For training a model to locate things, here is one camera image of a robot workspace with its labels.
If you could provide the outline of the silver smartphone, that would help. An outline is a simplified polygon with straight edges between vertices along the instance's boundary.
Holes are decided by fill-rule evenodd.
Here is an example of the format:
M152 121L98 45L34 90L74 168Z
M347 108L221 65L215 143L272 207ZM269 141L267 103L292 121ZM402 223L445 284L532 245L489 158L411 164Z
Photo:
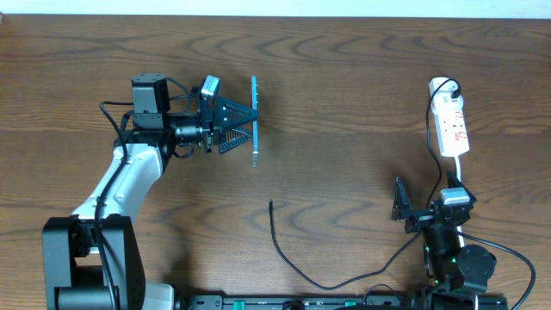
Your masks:
M257 77L251 77L251 106L255 111L258 111L258 92L257 92ZM252 122L252 168L257 168L259 157L258 145L258 122L257 119Z

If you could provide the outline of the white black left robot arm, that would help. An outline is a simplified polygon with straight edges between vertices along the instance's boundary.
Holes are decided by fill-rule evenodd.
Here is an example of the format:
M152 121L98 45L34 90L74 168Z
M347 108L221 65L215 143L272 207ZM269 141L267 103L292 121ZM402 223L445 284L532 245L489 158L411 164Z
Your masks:
M86 201L42 230L46 306L49 309L186 309L189 300L167 283L150 282L133 223L152 185L178 147L226 153L247 142L258 155L257 78L244 106L219 95L220 81L207 76L182 98L197 110L173 113L168 85L159 73L132 78L133 100L121 121L113 159Z

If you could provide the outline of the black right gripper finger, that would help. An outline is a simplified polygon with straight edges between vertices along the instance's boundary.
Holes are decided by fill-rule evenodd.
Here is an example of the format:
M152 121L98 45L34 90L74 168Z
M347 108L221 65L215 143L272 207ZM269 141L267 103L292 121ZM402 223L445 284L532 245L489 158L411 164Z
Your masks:
M411 203L400 177L395 178L392 220L405 220L411 216Z
M447 189L463 187L470 196L469 204L474 204L477 202L476 197L464 186L464 184L459 180L456 174L451 170L447 172L447 182L448 182Z

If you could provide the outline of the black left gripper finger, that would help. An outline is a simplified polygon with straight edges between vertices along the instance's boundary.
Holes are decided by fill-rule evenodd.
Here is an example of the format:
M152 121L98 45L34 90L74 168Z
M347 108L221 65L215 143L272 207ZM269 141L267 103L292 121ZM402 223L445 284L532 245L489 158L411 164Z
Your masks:
M253 108L224 97L218 97L216 102L214 126L218 129L234 129L258 119L259 113Z
M253 132L246 127L235 127L229 129L219 136L219 154L227 153L234 148L252 140Z

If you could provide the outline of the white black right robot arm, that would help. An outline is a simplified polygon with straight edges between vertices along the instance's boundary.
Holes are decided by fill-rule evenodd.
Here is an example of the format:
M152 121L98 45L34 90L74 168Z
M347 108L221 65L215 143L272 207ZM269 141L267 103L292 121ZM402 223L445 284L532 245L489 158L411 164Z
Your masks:
M427 208L413 209L400 178L395 179L392 219L407 233L422 233L425 270L434 284L407 295L412 309L506 309L504 296L488 294L497 258L480 245L463 245L457 227L470 220L476 198L451 171L449 186Z

